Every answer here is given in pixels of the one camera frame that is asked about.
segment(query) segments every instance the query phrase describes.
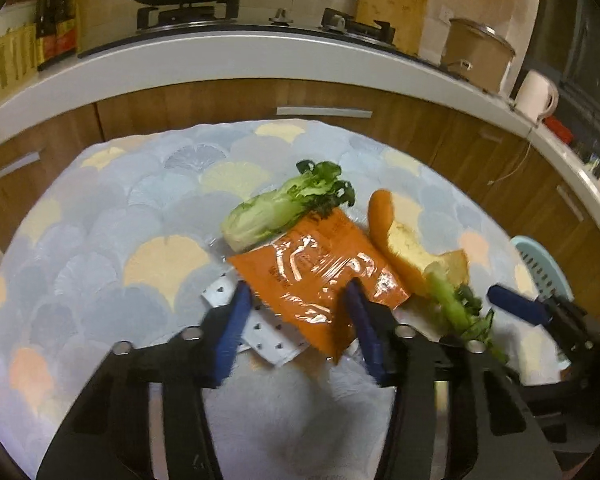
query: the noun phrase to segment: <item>plastic wrap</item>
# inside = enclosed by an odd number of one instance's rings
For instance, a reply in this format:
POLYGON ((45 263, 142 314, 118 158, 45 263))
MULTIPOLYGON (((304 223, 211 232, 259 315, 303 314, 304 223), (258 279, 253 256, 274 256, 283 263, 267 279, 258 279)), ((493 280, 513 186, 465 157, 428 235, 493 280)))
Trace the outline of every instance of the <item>plastic wrap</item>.
POLYGON ((340 291, 359 278, 371 301, 395 308, 408 295, 379 251, 340 210, 307 215, 271 244, 229 258, 260 299, 336 360, 354 339, 340 291))

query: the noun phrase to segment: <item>electric kettle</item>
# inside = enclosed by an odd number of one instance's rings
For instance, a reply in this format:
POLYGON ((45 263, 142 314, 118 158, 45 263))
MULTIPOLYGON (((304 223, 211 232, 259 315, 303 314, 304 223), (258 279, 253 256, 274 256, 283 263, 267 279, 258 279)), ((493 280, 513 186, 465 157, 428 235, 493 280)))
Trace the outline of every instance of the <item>electric kettle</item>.
POLYGON ((537 123, 558 107, 558 87, 541 73, 530 70, 518 91, 516 108, 537 123))

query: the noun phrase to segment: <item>leafy greens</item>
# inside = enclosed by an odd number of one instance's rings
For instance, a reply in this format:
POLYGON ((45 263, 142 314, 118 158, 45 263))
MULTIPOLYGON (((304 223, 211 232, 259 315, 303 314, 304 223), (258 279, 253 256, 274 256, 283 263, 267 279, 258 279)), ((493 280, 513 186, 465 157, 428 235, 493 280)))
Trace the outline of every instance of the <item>leafy greens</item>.
POLYGON ((337 164, 301 160, 296 168, 299 176, 241 203, 222 222, 224 239, 234 251, 244 251, 284 232, 311 211, 326 218, 340 204, 355 204, 353 186, 338 179, 342 168, 337 164))

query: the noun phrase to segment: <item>blue plastic basket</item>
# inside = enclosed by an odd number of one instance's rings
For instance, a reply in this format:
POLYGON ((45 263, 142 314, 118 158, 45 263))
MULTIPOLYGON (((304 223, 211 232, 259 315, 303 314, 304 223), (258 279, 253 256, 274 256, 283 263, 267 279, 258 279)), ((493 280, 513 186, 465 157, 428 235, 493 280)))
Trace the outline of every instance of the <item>blue plastic basket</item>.
POLYGON ((522 261, 529 269, 541 300, 546 300, 552 294, 559 294, 573 301, 573 293, 567 278, 542 245, 526 236, 516 236, 511 239, 511 243, 520 252, 522 261))

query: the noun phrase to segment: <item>wooden cabinet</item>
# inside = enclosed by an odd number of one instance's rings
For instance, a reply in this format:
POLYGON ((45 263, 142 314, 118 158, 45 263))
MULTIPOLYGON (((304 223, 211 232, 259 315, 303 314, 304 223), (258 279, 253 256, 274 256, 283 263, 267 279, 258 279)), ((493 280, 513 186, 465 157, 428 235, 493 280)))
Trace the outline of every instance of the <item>wooden cabinet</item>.
MULTIPOLYGON (((105 139, 203 123, 296 117, 364 134, 425 164, 432 163, 445 133, 461 115, 371 88, 280 79, 186 83, 116 96, 96 105, 105 139)), ((472 124, 477 128, 479 123, 472 124)))
POLYGON ((600 230, 544 157, 528 144, 524 152, 518 170, 478 203, 509 235, 541 243, 560 265, 576 302, 600 316, 600 230))
POLYGON ((123 94, 96 104, 104 138, 146 135, 195 124, 273 118, 285 105, 284 80, 184 83, 123 94))
POLYGON ((0 249, 56 177, 86 147, 102 142, 94 105, 38 124, 0 145, 0 249))
POLYGON ((480 204, 520 162, 526 142, 465 114, 456 114, 430 166, 480 204))

